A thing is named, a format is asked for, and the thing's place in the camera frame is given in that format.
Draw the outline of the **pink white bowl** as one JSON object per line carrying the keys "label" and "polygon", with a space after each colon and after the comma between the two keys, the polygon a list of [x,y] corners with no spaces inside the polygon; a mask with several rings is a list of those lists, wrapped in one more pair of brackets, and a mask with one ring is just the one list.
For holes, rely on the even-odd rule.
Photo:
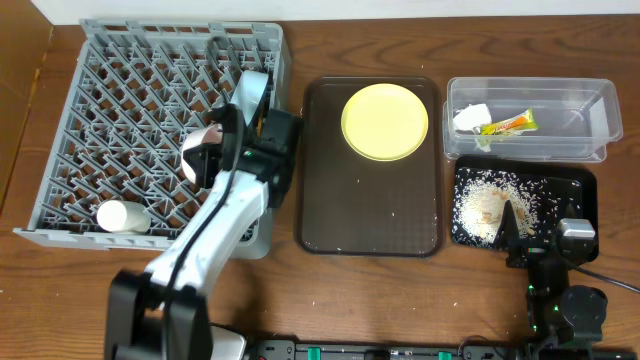
{"label": "pink white bowl", "polygon": [[222,125],[213,125],[190,133],[181,148],[181,167],[186,179],[201,188],[211,188],[219,171],[222,150]]}

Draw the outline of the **light blue bowl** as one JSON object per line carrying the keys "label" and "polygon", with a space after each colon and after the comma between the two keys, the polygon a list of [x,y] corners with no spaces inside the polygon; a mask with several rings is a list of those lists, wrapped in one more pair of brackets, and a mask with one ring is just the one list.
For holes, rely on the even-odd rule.
{"label": "light blue bowl", "polygon": [[240,76],[231,103],[241,111],[245,125],[249,127],[260,112],[266,95],[269,75],[262,72],[246,70]]}

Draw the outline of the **white cup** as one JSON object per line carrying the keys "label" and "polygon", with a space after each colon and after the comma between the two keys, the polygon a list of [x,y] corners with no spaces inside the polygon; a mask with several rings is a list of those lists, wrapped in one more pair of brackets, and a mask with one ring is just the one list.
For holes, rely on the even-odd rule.
{"label": "white cup", "polygon": [[151,217],[142,204],[108,200],[97,211],[98,225],[105,231],[117,234],[143,234],[151,226]]}

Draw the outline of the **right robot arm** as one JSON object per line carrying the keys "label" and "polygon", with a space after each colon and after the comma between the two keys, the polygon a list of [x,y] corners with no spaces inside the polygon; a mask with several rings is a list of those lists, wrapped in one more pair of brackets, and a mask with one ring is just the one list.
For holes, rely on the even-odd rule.
{"label": "right robot arm", "polygon": [[569,272],[588,260],[596,231],[587,219],[564,218],[551,239],[536,247],[521,237],[512,204],[504,205],[493,247],[507,253],[506,266],[525,269],[529,324],[535,336],[507,359],[593,359],[592,347],[603,338],[608,299],[597,288],[572,285]]}

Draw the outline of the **green orange snack wrapper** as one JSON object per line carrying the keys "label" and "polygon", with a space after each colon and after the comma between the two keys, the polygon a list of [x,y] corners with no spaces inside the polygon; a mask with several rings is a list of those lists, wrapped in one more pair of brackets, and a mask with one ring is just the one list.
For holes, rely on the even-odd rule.
{"label": "green orange snack wrapper", "polygon": [[533,109],[529,108],[509,119],[477,126],[473,129],[473,132],[481,136],[512,136],[538,129],[539,126],[535,121]]}

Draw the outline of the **white napkin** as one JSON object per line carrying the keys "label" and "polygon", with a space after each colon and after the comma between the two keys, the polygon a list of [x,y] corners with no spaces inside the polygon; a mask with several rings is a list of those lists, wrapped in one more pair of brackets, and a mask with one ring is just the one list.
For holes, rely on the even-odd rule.
{"label": "white napkin", "polygon": [[492,123],[492,117],[486,104],[469,105],[453,117],[453,126],[457,131],[473,131]]}

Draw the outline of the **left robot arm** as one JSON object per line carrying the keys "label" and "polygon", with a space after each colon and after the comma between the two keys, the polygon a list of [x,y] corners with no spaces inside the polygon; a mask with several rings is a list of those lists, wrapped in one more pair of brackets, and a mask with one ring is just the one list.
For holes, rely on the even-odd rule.
{"label": "left robot arm", "polygon": [[263,120],[228,103],[185,139],[182,163],[209,194],[169,249],[141,273],[120,271],[109,289],[104,357],[243,359],[247,339],[211,323],[208,296],[246,231],[281,206],[291,185],[300,117]]}

